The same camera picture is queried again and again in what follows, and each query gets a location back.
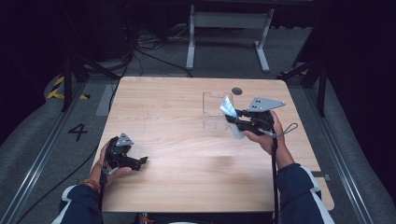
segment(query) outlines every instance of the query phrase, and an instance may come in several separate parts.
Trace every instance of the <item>printed number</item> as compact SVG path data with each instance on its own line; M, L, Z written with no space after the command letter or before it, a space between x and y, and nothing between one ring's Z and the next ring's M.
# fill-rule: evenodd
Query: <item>printed number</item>
M79 138L81 137L82 133L87 133L88 131L84 131L85 125L80 123L77 127L69 130L69 133L78 133L76 142L78 142Z

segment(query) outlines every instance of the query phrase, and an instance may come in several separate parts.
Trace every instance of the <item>black circle sticker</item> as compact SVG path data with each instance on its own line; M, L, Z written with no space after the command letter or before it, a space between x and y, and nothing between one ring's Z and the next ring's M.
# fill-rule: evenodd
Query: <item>black circle sticker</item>
M242 89L238 88L238 87L235 87L235 88L232 89L232 92L235 95L241 95L242 94Z

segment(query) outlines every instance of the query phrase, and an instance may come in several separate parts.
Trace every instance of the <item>table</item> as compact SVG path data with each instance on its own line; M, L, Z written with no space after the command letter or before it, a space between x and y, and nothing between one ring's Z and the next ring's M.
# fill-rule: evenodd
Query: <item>table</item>
M231 92L237 109L254 96L285 101L276 109L282 124L299 128L286 136L296 162L320 168L304 126L281 80L123 77L100 148L126 133L134 140L129 157L148 156L140 171L106 188L104 212L261 212L274 210L271 158L230 129L203 128L203 93ZM317 177L327 209L334 207L323 177Z

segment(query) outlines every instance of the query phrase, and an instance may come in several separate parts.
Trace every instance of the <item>yellow tape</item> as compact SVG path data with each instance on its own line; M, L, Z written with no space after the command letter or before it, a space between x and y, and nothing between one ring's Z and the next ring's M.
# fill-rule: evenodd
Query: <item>yellow tape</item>
M64 94L61 93L57 93L59 87L61 86L61 84L64 82L64 75L60 74L58 79L56 80L55 84L52 87L52 90L50 91L49 95L47 96L47 98L57 98L57 99L64 99ZM90 95L89 94L82 94L79 99L80 100L89 100L90 99Z

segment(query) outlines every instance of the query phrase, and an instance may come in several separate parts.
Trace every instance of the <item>metal stand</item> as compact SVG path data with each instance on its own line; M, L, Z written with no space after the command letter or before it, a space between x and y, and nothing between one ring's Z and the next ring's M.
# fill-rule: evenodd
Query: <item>metal stand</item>
M64 112L67 107L70 106L72 102L72 73L76 77L78 82L86 82L89 79L87 69L83 64L87 64L96 71L104 74L111 79L120 79L116 74L108 71L100 64L91 61L81 55L73 52L73 50L68 49L66 59L64 61L64 107L62 111Z
M286 81L289 78L294 77L305 70L307 70L307 72L301 82L303 88L306 89L312 88L312 86L319 78L317 108L319 114L324 118L325 117L324 98L325 98L326 81L327 81L327 63L324 59L305 63L289 71L284 76L278 78Z
M265 58L263 45L270 28L273 14L273 9L269 9L267 14L195 12L194 5L192 5L190 12L190 42L187 52L186 68L191 70L194 66L195 27L262 29L262 38L260 41L255 42L255 48L259 56L262 71L268 73L270 68Z

